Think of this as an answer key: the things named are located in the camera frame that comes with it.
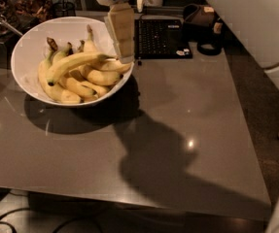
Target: dark floor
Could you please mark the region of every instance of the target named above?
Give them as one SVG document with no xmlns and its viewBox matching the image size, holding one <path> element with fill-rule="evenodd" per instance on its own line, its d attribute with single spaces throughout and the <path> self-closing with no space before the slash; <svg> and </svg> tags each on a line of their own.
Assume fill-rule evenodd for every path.
<svg viewBox="0 0 279 233">
<path fill-rule="evenodd" d="M 229 66 L 247 120 L 251 138 L 262 168 L 263 177 L 273 207 L 279 196 L 279 91 L 265 75 L 254 59 L 239 45 L 225 46 Z M 12 191 L 0 199 L 0 215 L 17 208 L 29 206 L 25 192 Z M 84 220 L 69 221 L 71 215 L 53 212 L 19 211 L 7 215 L 4 220 L 17 232 L 174 232 L 174 233 L 261 233 L 264 222 L 157 212 L 150 210 L 121 210 L 119 205 L 105 206 L 94 220 L 89 215 Z M 10 231 L 8 225 L 0 225 L 0 232 Z"/>
</svg>

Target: keyboard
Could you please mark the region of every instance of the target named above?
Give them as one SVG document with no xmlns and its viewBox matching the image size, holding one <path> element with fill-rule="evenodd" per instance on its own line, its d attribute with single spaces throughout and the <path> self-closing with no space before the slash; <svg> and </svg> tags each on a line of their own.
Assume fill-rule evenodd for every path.
<svg viewBox="0 0 279 233">
<path fill-rule="evenodd" d="M 192 58 L 188 42 L 182 38 L 179 19 L 136 19 L 137 59 Z"/>
</svg>

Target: tabletop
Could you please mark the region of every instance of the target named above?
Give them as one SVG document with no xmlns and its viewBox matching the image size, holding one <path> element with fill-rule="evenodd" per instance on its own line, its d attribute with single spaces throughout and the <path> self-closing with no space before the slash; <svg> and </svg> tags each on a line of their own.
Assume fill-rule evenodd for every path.
<svg viewBox="0 0 279 233">
<path fill-rule="evenodd" d="M 227 57 L 143 60 L 114 96 L 59 108 L 0 69 L 0 187 L 268 219 Z"/>
</svg>

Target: floor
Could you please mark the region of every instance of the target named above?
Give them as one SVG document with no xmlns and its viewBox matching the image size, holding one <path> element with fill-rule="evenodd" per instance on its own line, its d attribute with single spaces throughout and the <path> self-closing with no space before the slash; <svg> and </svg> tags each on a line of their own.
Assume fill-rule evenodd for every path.
<svg viewBox="0 0 279 233">
<path fill-rule="evenodd" d="M 274 207 L 279 196 L 279 91 L 239 44 L 225 45 L 225 50 Z M 8 192 L 5 190 L 4 196 L 0 193 L 0 216 L 4 216 L 0 221 L 10 223 L 0 224 L 2 233 L 261 233 L 265 229 L 264 222 L 239 218 L 130 208 L 95 201 L 64 201 L 63 198 L 44 198 L 16 190 Z"/>
</svg>

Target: white bowl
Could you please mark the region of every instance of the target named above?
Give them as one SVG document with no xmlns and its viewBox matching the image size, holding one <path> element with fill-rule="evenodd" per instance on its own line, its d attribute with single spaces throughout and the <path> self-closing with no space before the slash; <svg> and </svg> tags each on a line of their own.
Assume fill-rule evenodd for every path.
<svg viewBox="0 0 279 233">
<path fill-rule="evenodd" d="M 73 50 L 76 50 L 80 41 L 87 38 L 88 24 L 93 29 L 94 42 L 98 49 L 108 54 L 116 54 L 104 22 L 86 17 L 61 17 L 48 20 L 26 32 L 14 47 L 11 65 L 17 84 L 30 96 L 61 107 L 92 106 L 116 93 L 131 76 L 133 65 L 110 92 L 91 102 L 61 104 L 53 101 L 40 86 L 37 69 L 48 50 L 47 37 L 54 38 L 61 47 L 65 47 L 67 42 L 70 42 Z"/>
</svg>

